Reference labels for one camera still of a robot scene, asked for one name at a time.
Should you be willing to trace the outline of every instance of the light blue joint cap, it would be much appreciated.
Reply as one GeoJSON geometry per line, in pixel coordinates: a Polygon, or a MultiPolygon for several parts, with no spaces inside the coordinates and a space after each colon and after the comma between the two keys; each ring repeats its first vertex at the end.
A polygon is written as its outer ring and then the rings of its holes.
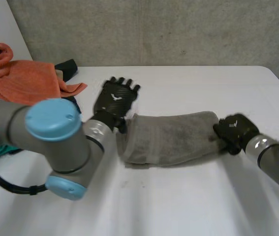
{"type": "Polygon", "coordinates": [[[32,106],[26,114],[26,129],[40,140],[57,142],[75,134],[81,126],[76,107],[66,99],[49,99],[32,106]]]}
{"type": "Polygon", "coordinates": [[[45,187],[56,195],[72,201],[81,199],[87,191],[84,186],[58,176],[49,176],[45,187]]]}

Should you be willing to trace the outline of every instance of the black cable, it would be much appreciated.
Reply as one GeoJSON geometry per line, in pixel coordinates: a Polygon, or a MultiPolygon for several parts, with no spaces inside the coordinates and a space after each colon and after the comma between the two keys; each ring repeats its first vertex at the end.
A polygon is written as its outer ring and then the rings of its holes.
{"type": "Polygon", "coordinates": [[[16,194],[36,195],[37,193],[44,192],[45,190],[47,190],[44,184],[40,186],[34,185],[29,188],[26,188],[26,187],[20,187],[18,185],[11,184],[1,177],[0,177],[0,186],[6,189],[7,191],[16,194]]]}

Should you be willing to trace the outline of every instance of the fabric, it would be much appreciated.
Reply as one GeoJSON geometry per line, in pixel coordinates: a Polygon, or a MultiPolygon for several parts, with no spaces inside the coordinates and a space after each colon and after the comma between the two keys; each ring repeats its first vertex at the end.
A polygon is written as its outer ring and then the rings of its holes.
{"type": "Polygon", "coordinates": [[[133,164],[169,166],[181,164],[225,147],[213,125],[213,112],[172,117],[135,115],[127,121],[127,134],[116,134],[119,156],[133,164]]]}
{"type": "MultiPolygon", "coordinates": [[[[63,63],[55,65],[55,72],[57,74],[57,77],[61,78],[65,82],[69,81],[74,76],[74,74],[77,72],[77,70],[78,70],[78,67],[77,67],[74,59],[70,59],[63,63]]],[[[71,101],[75,105],[77,111],[81,114],[80,107],[78,106],[77,100],[74,96],[63,97],[63,99],[71,101]]]]}
{"type": "Polygon", "coordinates": [[[21,151],[21,149],[9,145],[2,145],[0,146],[0,156],[5,154],[15,154],[21,151]]]}
{"type": "Polygon", "coordinates": [[[51,63],[17,60],[10,61],[13,52],[0,43],[0,99],[26,105],[48,98],[73,96],[87,85],[66,85],[58,78],[51,63]]]}

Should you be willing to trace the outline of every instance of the black object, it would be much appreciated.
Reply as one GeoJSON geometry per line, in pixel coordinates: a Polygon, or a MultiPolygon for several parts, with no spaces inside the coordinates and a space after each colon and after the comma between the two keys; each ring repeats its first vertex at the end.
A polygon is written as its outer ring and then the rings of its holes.
{"type": "Polygon", "coordinates": [[[81,114],[81,110],[80,110],[80,107],[78,106],[77,104],[77,101],[76,101],[76,98],[74,96],[70,96],[70,97],[62,97],[63,99],[66,99],[68,101],[71,101],[75,107],[77,108],[77,111],[81,114]]]}
{"type": "MultiPolygon", "coordinates": [[[[74,61],[74,59],[70,59],[67,60],[63,63],[57,64],[54,66],[54,68],[56,70],[61,70],[62,71],[62,80],[67,82],[69,81],[74,74],[77,72],[78,67],[76,65],[76,62],[74,61]]],[[[75,107],[77,108],[77,111],[81,114],[81,110],[77,104],[76,98],[74,98],[74,96],[70,96],[70,97],[62,97],[68,101],[71,101],[75,107]]]]}
{"type": "Polygon", "coordinates": [[[103,89],[96,100],[92,119],[99,120],[110,127],[113,130],[117,127],[121,133],[126,132],[126,122],[124,117],[131,108],[131,104],[136,100],[138,95],[139,85],[136,85],[134,89],[130,86],[132,80],[129,79],[124,84],[125,78],[120,77],[116,80],[112,77],[107,80],[103,89]]]}
{"type": "Polygon", "coordinates": [[[47,190],[45,185],[40,185],[40,186],[31,186],[30,188],[26,187],[20,187],[14,184],[11,184],[4,180],[3,178],[0,177],[0,186],[7,191],[11,193],[16,193],[16,194],[30,194],[30,195],[36,195],[37,193],[44,192],[47,190]]]}
{"type": "Polygon", "coordinates": [[[70,80],[78,70],[77,64],[74,59],[70,59],[63,63],[57,64],[54,66],[54,68],[56,70],[62,71],[62,80],[64,80],[65,82],[70,80]]]}
{"type": "Polygon", "coordinates": [[[258,128],[242,114],[220,119],[218,124],[213,125],[213,129],[227,143],[231,155],[238,154],[242,149],[245,151],[248,142],[260,134],[258,128]]]}

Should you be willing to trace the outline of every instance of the black cable tie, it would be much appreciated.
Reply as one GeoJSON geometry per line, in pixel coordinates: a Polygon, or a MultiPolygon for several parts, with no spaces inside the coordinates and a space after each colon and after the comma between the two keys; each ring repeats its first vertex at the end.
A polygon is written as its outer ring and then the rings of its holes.
{"type": "Polygon", "coordinates": [[[29,188],[29,194],[32,195],[36,195],[37,194],[37,185],[33,185],[29,188]]]}

